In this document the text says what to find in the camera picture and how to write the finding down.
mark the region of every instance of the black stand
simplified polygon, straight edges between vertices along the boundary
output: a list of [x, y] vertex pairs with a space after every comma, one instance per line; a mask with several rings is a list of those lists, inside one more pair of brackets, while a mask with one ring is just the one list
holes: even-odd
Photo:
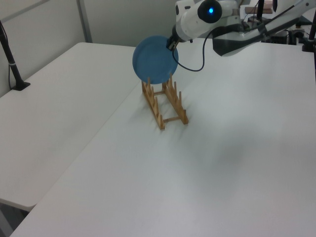
[[257, 15], [254, 17], [251, 16], [248, 18], [248, 22], [252, 22], [253, 26], [258, 26], [261, 23], [265, 23], [268, 21], [268, 19], [262, 17], [264, 4], [265, 4], [265, 0], [259, 0], [258, 7], [257, 7]]
[[28, 87], [30, 85], [30, 83], [24, 82], [22, 80], [21, 76], [20, 76], [18, 67], [15, 64], [13, 55], [11, 53], [8, 40], [7, 40], [6, 36], [5, 36], [4, 28], [3, 28], [3, 25], [1, 23], [1, 21], [0, 21], [0, 41], [1, 41], [4, 53], [6, 55], [6, 58], [8, 59], [10, 68], [11, 68], [11, 70], [13, 72], [13, 75], [14, 75], [15, 81], [16, 81], [16, 84], [12, 88], [12, 90], [19, 90], [19, 91], [21, 91], [24, 88]]
[[312, 23], [312, 28], [310, 32], [310, 36], [308, 39], [304, 38], [304, 45], [302, 47], [302, 50], [304, 52], [314, 52], [314, 46], [315, 46], [315, 33], [316, 33], [316, 11], [314, 14], [314, 19]]

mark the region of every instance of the gray floor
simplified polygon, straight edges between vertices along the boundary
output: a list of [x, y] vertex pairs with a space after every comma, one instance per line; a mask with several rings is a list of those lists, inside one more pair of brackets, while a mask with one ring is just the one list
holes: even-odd
[[0, 204], [0, 237], [9, 237], [27, 214], [26, 211]]

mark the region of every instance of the white table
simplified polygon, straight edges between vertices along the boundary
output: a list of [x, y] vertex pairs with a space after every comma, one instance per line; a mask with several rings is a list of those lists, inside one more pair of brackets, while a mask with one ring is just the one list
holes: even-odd
[[43, 198], [139, 82], [133, 50], [79, 43], [0, 98], [0, 202]]
[[[180, 61], [198, 68], [201, 46]], [[174, 75], [188, 125], [160, 131], [138, 84], [12, 237], [314, 237], [314, 55], [205, 56]]]

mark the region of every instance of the blue plate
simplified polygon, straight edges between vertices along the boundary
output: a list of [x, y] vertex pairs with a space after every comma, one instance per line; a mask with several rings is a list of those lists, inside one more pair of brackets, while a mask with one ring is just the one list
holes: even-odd
[[[172, 57], [172, 52], [166, 48], [167, 37], [151, 36], [141, 41], [133, 54], [133, 68], [140, 80], [151, 84], [160, 84], [169, 80], [170, 73], [174, 74], [178, 64]], [[174, 57], [179, 61], [177, 49]]]

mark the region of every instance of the white wall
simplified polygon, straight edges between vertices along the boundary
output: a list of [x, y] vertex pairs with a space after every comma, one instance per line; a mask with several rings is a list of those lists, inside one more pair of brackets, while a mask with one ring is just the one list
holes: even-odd
[[94, 43], [136, 46], [151, 35], [171, 36], [177, 0], [84, 0]]
[[[3, 23], [22, 79], [78, 42], [84, 42], [76, 0], [50, 0]], [[8, 62], [0, 47], [0, 97], [9, 91]]]

